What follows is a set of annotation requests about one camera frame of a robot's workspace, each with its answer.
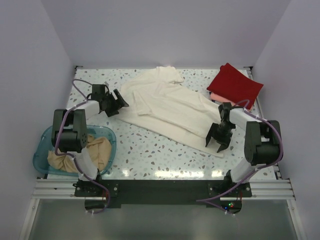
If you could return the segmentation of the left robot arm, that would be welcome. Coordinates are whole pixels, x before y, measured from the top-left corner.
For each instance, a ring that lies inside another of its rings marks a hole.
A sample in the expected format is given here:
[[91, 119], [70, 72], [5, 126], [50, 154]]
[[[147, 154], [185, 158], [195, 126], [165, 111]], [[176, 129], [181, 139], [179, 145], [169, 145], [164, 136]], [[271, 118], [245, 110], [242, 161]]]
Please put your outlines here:
[[86, 191], [99, 196], [104, 184], [97, 180], [99, 169], [87, 150], [87, 119], [103, 112], [108, 117], [115, 116], [129, 104], [117, 89], [111, 91], [106, 84], [92, 84], [91, 93], [83, 97], [83, 102], [71, 108], [54, 111], [51, 142], [54, 153], [59, 157], [67, 156], [75, 166], [78, 178], [88, 181]]

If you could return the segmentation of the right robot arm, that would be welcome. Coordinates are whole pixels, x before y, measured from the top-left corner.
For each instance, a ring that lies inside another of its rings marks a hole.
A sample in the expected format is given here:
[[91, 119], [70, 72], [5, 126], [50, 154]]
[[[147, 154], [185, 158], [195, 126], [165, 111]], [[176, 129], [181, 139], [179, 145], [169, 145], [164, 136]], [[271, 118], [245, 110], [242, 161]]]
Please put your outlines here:
[[208, 146], [215, 140], [217, 152], [226, 150], [233, 136], [232, 130], [239, 127], [245, 131], [244, 159], [227, 172], [221, 188], [230, 197], [240, 190], [240, 184], [247, 182], [259, 170], [277, 164], [284, 155], [280, 124], [255, 116], [240, 106], [224, 102], [218, 106], [220, 123], [213, 123], [205, 138]]

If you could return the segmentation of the cream white t-shirt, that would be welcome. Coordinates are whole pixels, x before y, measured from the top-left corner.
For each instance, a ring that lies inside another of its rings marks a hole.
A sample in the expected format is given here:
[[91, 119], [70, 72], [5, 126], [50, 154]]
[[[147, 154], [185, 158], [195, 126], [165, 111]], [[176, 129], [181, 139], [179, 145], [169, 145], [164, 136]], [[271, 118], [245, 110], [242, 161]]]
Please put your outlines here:
[[218, 143], [206, 143], [211, 125], [221, 122], [218, 104], [183, 82], [172, 66], [145, 71], [121, 86], [120, 94], [129, 106], [116, 118], [222, 158]]

